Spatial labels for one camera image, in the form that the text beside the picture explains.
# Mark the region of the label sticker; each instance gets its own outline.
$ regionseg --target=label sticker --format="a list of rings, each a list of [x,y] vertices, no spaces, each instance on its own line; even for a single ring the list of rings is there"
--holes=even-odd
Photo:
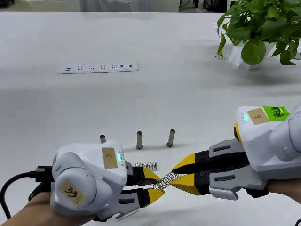
[[[103,163],[106,169],[118,168],[115,150],[112,147],[103,147]]]
[[[65,182],[60,186],[59,190],[74,204],[74,206],[79,207],[83,204],[87,197],[79,190],[70,180],[65,180]]]
[[[263,107],[270,121],[286,119],[290,113],[285,107]]]
[[[262,108],[248,111],[248,114],[254,125],[260,125],[270,121]]]

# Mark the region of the coil spring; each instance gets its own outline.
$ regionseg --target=coil spring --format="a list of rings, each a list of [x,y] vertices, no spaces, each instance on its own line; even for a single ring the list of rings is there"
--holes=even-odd
[[[159,189],[159,190],[164,190],[168,186],[170,186],[170,183],[181,176],[176,174],[175,172],[170,172],[166,176],[162,177],[161,180],[159,180],[157,183],[153,185],[153,188]]]
[[[148,168],[151,171],[156,171],[158,169],[158,163],[157,162],[136,162],[135,166],[145,167],[145,168]]]

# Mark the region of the hand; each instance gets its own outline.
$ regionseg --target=hand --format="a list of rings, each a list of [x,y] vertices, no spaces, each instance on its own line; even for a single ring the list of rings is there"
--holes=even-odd
[[[268,192],[284,194],[301,204],[301,178],[272,180],[266,186]]]
[[[50,193],[40,193],[2,226],[80,226],[95,216],[65,217],[50,208]]]

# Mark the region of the white power strip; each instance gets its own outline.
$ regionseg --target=white power strip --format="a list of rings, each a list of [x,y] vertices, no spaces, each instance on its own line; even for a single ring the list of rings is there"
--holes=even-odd
[[[138,71],[138,63],[126,64],[87,64],[87,65],[65,65],[58,69],[56,74],[75,73],[100,73],[100,72],[133,72]]]

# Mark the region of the metal cylinder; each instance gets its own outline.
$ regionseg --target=metal cylinder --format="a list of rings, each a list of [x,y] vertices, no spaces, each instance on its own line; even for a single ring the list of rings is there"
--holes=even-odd
[[[137,150],[141,150],[143,148],[142,146],[142,132],[138,131],[137,132],[137,145],[136,145],[136,149]]]
[[[102,134],[102,135],[100,135],[100,143],[104,143],[105,142],[105,135],[104,134]]]
[[[169,133],[169,138],[168,138],[168,142],[166,144],[166,146],[168,148],[172,148],[174,146],[173,141],[174,141],[174,134],[175,134],[175,130],[171,129],[170,133]]]

